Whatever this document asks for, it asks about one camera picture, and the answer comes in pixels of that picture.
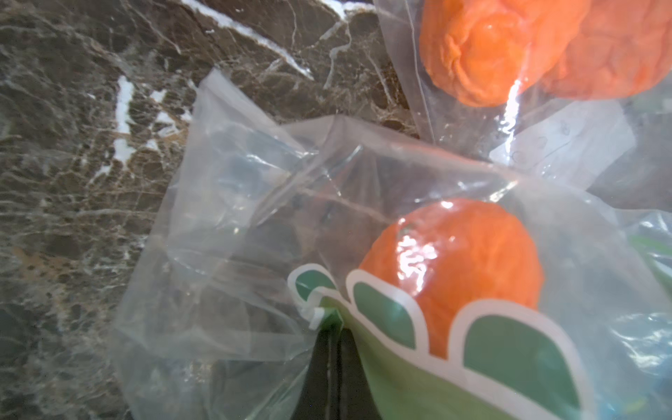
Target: tangerine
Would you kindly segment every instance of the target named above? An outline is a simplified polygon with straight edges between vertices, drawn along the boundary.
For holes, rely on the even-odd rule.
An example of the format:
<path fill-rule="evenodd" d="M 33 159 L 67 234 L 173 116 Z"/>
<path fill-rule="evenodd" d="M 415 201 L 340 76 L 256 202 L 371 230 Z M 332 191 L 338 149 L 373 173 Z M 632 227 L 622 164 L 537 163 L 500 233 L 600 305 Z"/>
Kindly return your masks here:
<path fill-rule="evenodd" d="M 429 351 L 444 359 L 460 309 L 480 299 L 536 309 L 544 283 L 523 224 L 496 204 L 464 198 L 419 208 L 390 225 L 360 269 L 416 300 L 427 322 Z"/>
<path fill-rule="evenodd" d="M 589 7 L 590 0 L 425 0 L 420 57 L 433 83 L 465 105 L 501 105 L 555 65 Z"/>
<path fill-rule="evenodd" d="M 672 1 L 593 0 L 576 38 L 542 79 L 571 99 L 636 95 L 672 67 Z"/>

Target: white marble vein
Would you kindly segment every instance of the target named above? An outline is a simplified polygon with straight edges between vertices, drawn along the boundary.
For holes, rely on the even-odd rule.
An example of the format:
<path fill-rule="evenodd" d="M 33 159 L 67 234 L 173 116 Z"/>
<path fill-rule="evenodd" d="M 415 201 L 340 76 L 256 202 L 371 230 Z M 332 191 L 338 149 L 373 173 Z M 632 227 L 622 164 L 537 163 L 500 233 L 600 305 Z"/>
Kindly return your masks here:
<path fill-rule="evenodd" d="M 124 164 L 124 168 L 126 168 L 128 160 L 135 151 L 134 148 L 128 145 L 125 138 L 117 138 L 114 141 L 114 158 Z"/>
<path fill-rule="evenodd" d="M 250 38 L 254 42 L 256 42 L 258 45 L 268 48 L 269 50 L 273 51 L 282 59 L 284 62 L 286 62 L 288 65 L 290 65 L 293 69 L 304 75 L 306 78 L 310 80 L 314 80 L 312 77 L 312 73 L 308 67 L 302 67 L 300 66 L 294 57 L 290 55 L 290 53 L 282 48 L 281 46 L 277 45 L 275 42 L 264 38 L 263 36 L 259 35 L 255 30 L 250 28 L 249 26 L 245 26 L 239 22 L 236 22 L 235 20 L 231 19 L 229 16 L 212 9 L 202 3 L 199 3 L 196 0 L 180 0 L 182 4 L 185 6 L 188 6 L 191 10 L 202 14 L 203 16 L 208 16 L 209 18 L 213 19 L 216 23 L 217 26 L 220 28 L 226 28 L 230 30 L 234 30 L 238 32 L 240 35 Z"/>
<path fill-rule="evenodd" d="M 133 99 L 133 83 L 129 82 L 126 76 L 119 76 L 119 92 L 117 92 L 117 106 L 114 115 L 117 119 L 117 132 L 120 134 L 130 134 L 129 122 L 132 122 L 128 115 L 130 101 Z"/>
<path fill-rule="evenodd" d="M 94 179 L 98 178 L 100 175 L 107 175 L 110 173 L 110 169 L 112 169 L 111 165 L 103 165 L 98 169 L 98 172 L 93 174 L 93 177 L 89 181 L 89 183 L 92 183 Z"/>
<path fill-rule="evenodd" d="M 189 110 L 184 110 L 184 113 L 182 113 L 182 115 L 179 116 L 179 119 L 182 120 L 182 121 L 191 122 L 192 121 L 192 113 L 189 112 Z"/>
<path fill-rule="evenodd" d="M 331 9 L 341 20 L 346 20 L 348 15 L 376 12 L 376 6 L 361 1 L 345 1 L 342 3 L 338 0 L 317 0 L 317 2 Z"/>
<path fill-rule="evenodd" d="M 144 144 L 144 146 L 146 148 L 150 149 L 150 150 L 157 151 L 157 152 L 159 151 L 159 145 L 157 144 L 157 141 L 154 140 L 153 138 L 150 138 L 149 140 L 147 140 L 147 142 Z"/>
<path fill-rule="evenodd" d="M 161 103 L 163 102 L 163 98 L 166 96 L 166 93 L 168 93 L 167 89 L 162 89 L 160 91 L 153 91 L 149 97 L 154 100 L 156 103 Z"/>
<path fill-rule="evenodd" d="M 165 111 L 159 112 L 159 115 L 157 115 L 155 122 L 168 125 L 167 127 L 160 129 L 159 132 L 157 133 L 161 138 L 165 138 L 171 136 L 172 134 L 177 134 L 179 132 L 179 129 L 175 125 L 175 120 Z"/>
<path fill-rule="evenodd" d="M 368 52 L 366 53 L 366 58 L 369 59 L 369 61 L 371 62 L 371 64 L 374 67 L 374 70 L 376 71 L 376 75 L 378 76 L 378 80 L 380 80 L 380 83 L 382 84 L 382 89 L 385 92 L 385 96 L 387 97 L 387 102 L 388 103 L 394 103 L 394 101 L 392 100 L 392 95 L 390 94 L 390 89 L 387 87 L 387 81 L 383 77 L 382 71 L 380 71 L 380 67 L 378 67 L 378 65 L 376 64 L 374 59 L 371 58 L 371 54 L 369 54 Z"/>

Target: clear plastic bag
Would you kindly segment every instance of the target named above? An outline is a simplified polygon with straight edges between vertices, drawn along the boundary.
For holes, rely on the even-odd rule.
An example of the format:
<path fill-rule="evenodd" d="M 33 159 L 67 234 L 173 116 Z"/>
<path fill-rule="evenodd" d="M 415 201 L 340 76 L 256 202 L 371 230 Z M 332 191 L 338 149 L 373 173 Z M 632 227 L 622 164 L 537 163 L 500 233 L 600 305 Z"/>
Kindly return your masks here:
<path fill-rule="evenodd" d="M 423 140 L 588 189 L 617 208 L 672 210 L 672 79 L 663 79 L 672 67 L 672 3 L 375 2 Z M 423 17 L 426 7 L 433 11 Z M 439 19 L 441 30 L 431 28 Z M 505 42 L 514 33 L 531 37 L 522 58 Z M 512 57 L 520 62 L 506 73 Z M 506 96 L 469 99 L 489 89 Z"/>
<path fill-rule="evenodd" d="M 536 246 L 545 280 L 538 311 L 522 313 L 552 327 L 586 390 L 581 407 L 559 418 L 669 418 L 672 216 L 614 210 L 351 118 L 279 127 L 217 71 L 200 85 L 183 163 L 113 324 L 110 355 L 134 418 L 288 419 L 319 312 L 297 299 L 297 269 L 319 265 L 332 296 L 349 296 L 346 278 L 384 229 L 458 199 L 503 208 Z M 419 394 L 377 368 L 377 357 L 362 351 L 374 400 L 386 420 L 398 418 L 391 401 Z M 509 390 L 489 401 L 464 375 L 455 383 L 501 418 L 531 418 L 516 414 Z M 413 400 L 428 412 L 433 403 Z"/>

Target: mandarin orange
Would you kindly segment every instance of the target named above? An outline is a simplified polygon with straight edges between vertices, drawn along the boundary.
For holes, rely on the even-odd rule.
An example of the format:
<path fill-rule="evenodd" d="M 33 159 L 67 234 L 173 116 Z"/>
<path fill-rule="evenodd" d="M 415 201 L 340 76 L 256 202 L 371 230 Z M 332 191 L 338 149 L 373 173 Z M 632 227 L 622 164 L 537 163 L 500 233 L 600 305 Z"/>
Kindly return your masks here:
<path fill-rule="evenodd" d="M 620 98 L 654 87 L 671 67 L 672 1 L 593 0 L 542 83 L 560 97 Z"/>
<path fill-rule="evenodd" d="M 470 302 L 503 299 L 536 308 L 544 283 L 523 224 L 497 204 L 454 199 L 419 208 L 386 228 L 360 269 L 410 294 L 429 350 L 448 357 L 448 335 Z"/>
<path fill-rule="evenodd" d="M 590 0 L 425 0 L 420 57 L 434 84 L 469 106 L 497 106 L 550 70 Z"/>

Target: bagged orange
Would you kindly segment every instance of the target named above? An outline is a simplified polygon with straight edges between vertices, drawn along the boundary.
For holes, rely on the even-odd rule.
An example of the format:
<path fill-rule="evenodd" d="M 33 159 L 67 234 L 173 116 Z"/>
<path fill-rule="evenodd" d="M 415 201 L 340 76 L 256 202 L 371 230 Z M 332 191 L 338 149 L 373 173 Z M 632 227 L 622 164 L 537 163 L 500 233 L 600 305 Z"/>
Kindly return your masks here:
<path fill-rule="evenodd" d="M 389 226 L 360 269 L 417 301 L 429 351 L 441 358 L 452 321 L 468 303 L 502 299 L 536 309 L 544 283 L 523 224 L 496 204 L 461 198 L 422 207 Z"/>
<path fill-rule="evenodd" d="M 426 0 L 420 57 L 436 86 L 497 106 L 536 83 L 574 38 L 590 0 Z"/>
<path fill-rule="evenodd" d="M 593 0 L 542 83 L 560 97 L 619 98 L 654 87 L 671 67 L 672 1 Z"/>

